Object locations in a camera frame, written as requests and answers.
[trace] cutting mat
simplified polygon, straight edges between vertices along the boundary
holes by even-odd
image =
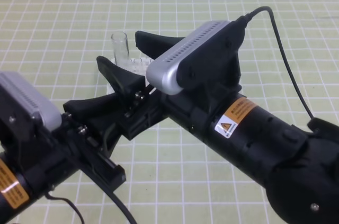
[[[112,58],[110,35],[124,31],[132,58],[144,57],[134,32],[185,36],[208,20],[268,5],[274,10],[292,71],[315,116],[339,123],[339,0],[0,0],[0,69],[19,71],[61,110],[70,99],[106,94],[95,58]],[[242,93],[288,123],[309,118],[284,68],[268,16],[248,26],[239,52]],[[117,195],[139,224],[280,224],[264,191],[175,123],[166,120],[122,139],[112,159],[128,181]],[[53,195],[75,202],[86,223],[125,218],[85,175]],[[62,202],[39,200],[13,220],[75,224]]]

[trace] green grid mat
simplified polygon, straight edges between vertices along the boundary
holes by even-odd
[[[136,30],[185,36],[208,20],[273,8],[290,66],[315,116],[339,123],[339,0],[0,0],[0,70],[19,71],[61,110],[69,99],[106,94],[95,58],[112,57],[110,35],[125,31],[132,58],[144,57]],[[239,51],[242,93],[303,129],[304,111],[266,13],[253,19]],[[263,189],[166,120],[112,159],[126,169],[117,195],[139,224],[279,224]],[[71,199],[86,223],[126,224],[122,213],[78,172],[53,192]],[[39,200],[13,220],[75,224],[62,202]]]

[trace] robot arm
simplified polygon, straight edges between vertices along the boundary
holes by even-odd
[[[155,59],[150,85],[98,57],[115,93],[69,101],[64,114],[18,74],[1,73],[0,223],[79,169],[136,223],[113,194],[126,176],[109,157],[121,135],[132,140],[166,118],[263,186],[287,223],[337,223],[339,127],[313,118],[307,133],[239,94],[238,49],[251,17],[208,22],[186,38],[137,32],[137,47]]]

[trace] black cable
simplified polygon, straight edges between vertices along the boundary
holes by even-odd
[[[304,97],[302,96],[300,90],[299,90],[299,87],[298,87],[298,84],[295,80],[295,77],[293,75],[293,72],[291,71],[291,68],[290,68],[290,65],[288,64],[288,61],[287,61],[287,58],[286,58],[286,54],[285,54],[285,51],[284,51],[284,48],[282,46],[282,43],[281,43],[281,39],[280,39],[280,36],[279,36],[279,32],[278,32],[278,27],[276,26],[276,23],[275,23],[275,19],[274,19],[274,14],[273,14],[273,11],[270,7],[268,6],[263,6],[263,7],[259,7],[257,9],[255,9],[254,11],[248,13],[245,18],[247,19],[247,22],[249,22],[254,16],[256,16],[258,13],[262,12],[262,11],[267,11],[269,13],[269,16],[270,16],[270,19],[271,19],[271,23],[272,23],[272,27],[273,27],[273,31],[274,31],[274,34],[275,34],[275,37],[276,37],[276,41],[278,42],[278,46],[279,46],[279,50],[280,50],[280,53],[281,53],[281,56],[282,56],[282,59],[284,61],[284,64],[285,64],[285,67],[286,67],[286,70],[288,72],[288,75],[290,76],[291,78],[291,81],[293,83],[293,86],[300,98],[300,101],[302,102],[302,105],[304,106],[306,112],[308,113],[309,117],[312,119],[313,118],[313,114],[311,112],[311,110],[309,109],[309,107],[307,106],[305,100],[304,100]]]
[[[71,200],[69,199],[65,199],[65,198],[57,198],[55,196],[51,196],[49,193],[46,193],[45,194],[45,197],[49,200],[62,200],[62,201],[65,201],[67,204],[69,204],[70,207],[73,208],[73,210],[77,213],[77,215],[79,216],[80,218],[80,221],[81,221],[81,224],[85,224],[85,221],[84,221],[84,218],[82,217],[80,211],[76,208],[76,206],[72,203]]]
[[[74,157],[66,156],[75,166],[84,172],[120,209],[130,224],[137,224],[135,218],[121,200],[90,169]]]

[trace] yellow caution triangle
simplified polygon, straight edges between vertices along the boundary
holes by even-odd
[[[222,123],[221,126],[223,127],[223,129],[227,132],[229,127],[231,127],[232,124],[230,123]]]

